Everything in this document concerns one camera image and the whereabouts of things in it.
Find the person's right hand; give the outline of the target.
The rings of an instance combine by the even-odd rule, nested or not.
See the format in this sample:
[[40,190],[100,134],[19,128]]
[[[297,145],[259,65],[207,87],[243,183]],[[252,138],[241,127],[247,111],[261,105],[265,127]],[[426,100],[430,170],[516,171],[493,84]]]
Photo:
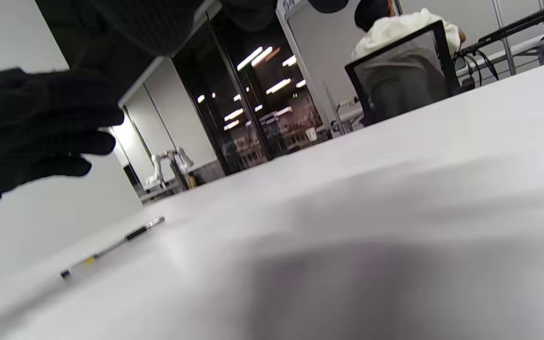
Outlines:
[[[97,18],[155,55],[175,52],[204,0],[85,0]],[[32,181],[83,177],[85,154],[112,153],[115,138],[103,128],[124,114],[104,75],[77,69],[26,73],[0,71],[0,198]]]

